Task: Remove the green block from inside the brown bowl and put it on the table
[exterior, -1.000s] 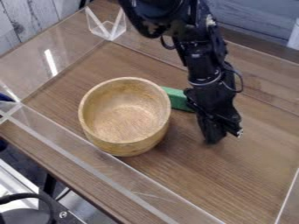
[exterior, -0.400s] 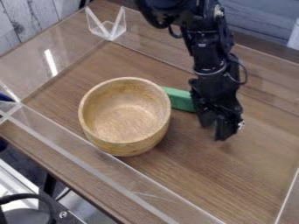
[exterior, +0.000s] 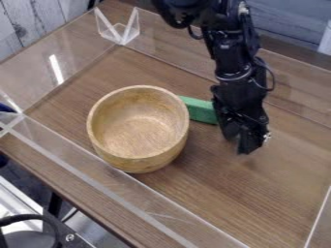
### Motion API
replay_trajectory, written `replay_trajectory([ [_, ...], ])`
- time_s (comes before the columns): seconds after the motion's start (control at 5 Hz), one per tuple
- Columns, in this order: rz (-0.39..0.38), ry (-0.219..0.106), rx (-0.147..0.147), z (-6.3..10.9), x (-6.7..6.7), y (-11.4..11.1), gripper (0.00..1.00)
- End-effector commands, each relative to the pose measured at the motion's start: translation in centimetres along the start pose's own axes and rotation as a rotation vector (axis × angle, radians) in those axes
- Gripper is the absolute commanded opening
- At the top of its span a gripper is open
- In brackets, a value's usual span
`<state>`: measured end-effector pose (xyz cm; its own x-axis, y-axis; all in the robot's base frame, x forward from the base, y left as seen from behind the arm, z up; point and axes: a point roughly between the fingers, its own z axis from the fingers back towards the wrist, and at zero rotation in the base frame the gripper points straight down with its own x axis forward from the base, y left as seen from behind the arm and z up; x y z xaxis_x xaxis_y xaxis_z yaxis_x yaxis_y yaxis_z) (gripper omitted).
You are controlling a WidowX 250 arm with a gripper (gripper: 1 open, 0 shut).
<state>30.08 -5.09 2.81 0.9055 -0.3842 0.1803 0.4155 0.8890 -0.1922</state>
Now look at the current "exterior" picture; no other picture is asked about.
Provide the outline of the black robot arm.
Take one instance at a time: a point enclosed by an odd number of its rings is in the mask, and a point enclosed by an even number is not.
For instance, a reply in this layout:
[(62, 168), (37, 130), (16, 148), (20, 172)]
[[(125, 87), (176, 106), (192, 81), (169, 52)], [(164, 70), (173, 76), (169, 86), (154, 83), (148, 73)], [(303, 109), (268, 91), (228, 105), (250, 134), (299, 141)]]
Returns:
[(245, 0), (150, 0), (165, 23), (190, 33), (216, 63), (212, 106), (226, 140), (248, 154), (269, 137), (264, 98), (274, 88), (273, 73), (257, 56), (258, 34)]

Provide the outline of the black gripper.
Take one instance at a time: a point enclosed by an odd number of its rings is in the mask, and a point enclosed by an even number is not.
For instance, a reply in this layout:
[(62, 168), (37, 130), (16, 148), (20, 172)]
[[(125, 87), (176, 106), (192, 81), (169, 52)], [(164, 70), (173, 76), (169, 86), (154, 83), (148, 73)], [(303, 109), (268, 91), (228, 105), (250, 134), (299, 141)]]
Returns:
[(210, 87), (213, 108), (224, 138), (238, 135), (237, 153), (248, 155), (268, 137), (269, 118), (262, 107), (268, 94), (266, 68), (256, 66), (252, 75)]

